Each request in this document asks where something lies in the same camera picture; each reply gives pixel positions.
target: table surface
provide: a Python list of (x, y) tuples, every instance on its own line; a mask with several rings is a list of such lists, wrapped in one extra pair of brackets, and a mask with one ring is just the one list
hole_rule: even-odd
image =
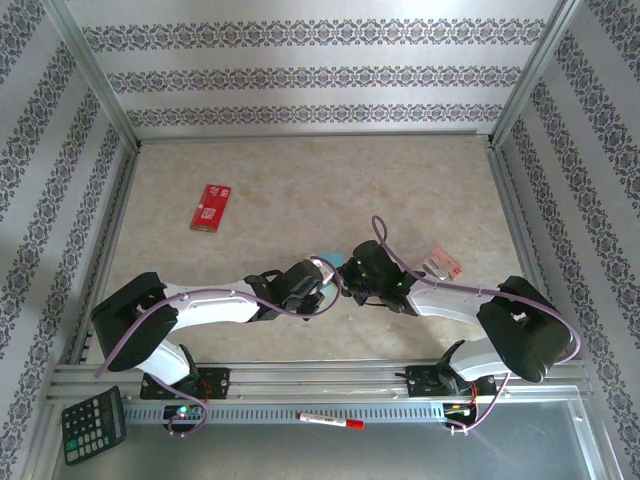
[[(459, 281), (521, 274), (484, 150), (474, 136), (388, 136), (142, 147), (105, 296), (145, 271), (167, 283), (231, 283), (318, 253), (348, 258), (374, 238), (371, 216), (410, 264), (443, 247)], [(189, 223), (207, 183), (231, 197), (215, 234)], [(191, 327), (168, 340), (199, 362), (437, 358), (477, 326), (415, 318), (341, 299), (304, 322)], [(89, 363), (102, 361), (97, 341)]]

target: patterned wallpaper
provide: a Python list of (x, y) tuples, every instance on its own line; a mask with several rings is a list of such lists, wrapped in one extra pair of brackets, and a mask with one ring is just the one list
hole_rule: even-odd
[(73, 0), (143, 139), (489, 133), (556, 0)]
[(0, 1), (0, 479), (20, 478), (87, 307), (125, 158), (38, 0)]
[(637, 2), (585, 2), (502, 149), (625, 478), (640, 478), (639, 53)]

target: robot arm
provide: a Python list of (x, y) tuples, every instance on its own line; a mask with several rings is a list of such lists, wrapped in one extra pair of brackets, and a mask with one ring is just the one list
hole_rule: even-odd
[[(124, 343), (109, 370), (138, 368), (168, 385), (180, 387), (197, 379), (198, 373), (187, 348), (165, 340), (171, 332), (206, 323), (273, 320), (279, 315), (257, 300), (247, 298), (251, 296), (303, 317), (313, 314), (324, 299), (320, 289), (332, 276), (331, 269), (318, 260), (303, 260), (284, 273), (273, 270), (215, 287), (164, 284), (155, 272), (148, 272), (95, 307), (91, 318), (106, 357), (145, 310), (176, 297), (140, 325)], [(220, 292), (198, 293), (201, 290)], [(243, 297), (229, 292), (248, 295)]]
[[(513, 372), (541, 382), (569, 346), (572, 336), (553, 316), (517, 301), (434, 288), (400, 269), (380, 243), (364, 242), (340, 269), (343, 295), (359, 305), (377, 297), (390, 310), (414, 316), (437, 315), (480, 325), (487, 338), (456, 342), (442, 357), (439, 381), (457, 393), (480, 377)], [(503, 293), (553, 306), (524, 278), (512, 276)]]
[[(456, 342), (438, 363), (436, 381), (452, 393), (463, 391), (469, 382), (480, 377), (508, 371), (540, 382), (571, 341), (564, 325), (535, 308), (498, 297), (487, 301), (486, 297), (436, 290), (417, 281), (374, 240), (356, 247), (353, 257), (338, 273), (343, 295), (359, 305), (377, 297), (399, 314), (445, 316), (484, 328), (487, 338)], [(165, 340), (169, 333), (205, 323), (275, 319), (279, 313), (261, 305), (258, 299), (303, 317), (314, 314), (324, 299), (320, 289), (329, 281), (336, 281), (332, 277), (333, 271), (322, 262), (303, 260), (284, 273), (249, 275), (233, 284), (198, 293), (203, 287), (194, 290), (163, 284), (156, 273), (144, 273), (98, 305), (92, 311), (92, 320), (105, 357), (120, 344), (109, 370), (136, 367), (184, 390), (198, 379), (198, 371), (184, 346)], [(510, 277), (500, 289), (551, 307), (520, 277)], [(234, 296), (229, 291), (248, 295)], [(146, 309), (174, 296), (122, 345), (121, 339)]]

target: calculator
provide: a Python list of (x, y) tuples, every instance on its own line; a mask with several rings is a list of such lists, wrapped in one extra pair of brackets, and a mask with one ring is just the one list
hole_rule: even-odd
[(117, 386), (62, 411), (62, 446), (67, 465), (115, 447), (126, 435)]

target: white marker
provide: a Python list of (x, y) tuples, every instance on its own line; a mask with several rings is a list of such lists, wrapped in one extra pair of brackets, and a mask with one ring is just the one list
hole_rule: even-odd
[(312, 413), (299, 413), (298, 420), (301, 422), (320, 423), (322, 425), (333, 425), (334, 427), (353, 428), (364, 430), (362, 420), (352, 420), (350, 418), (326, 417), (324, 415), (314, 415)]

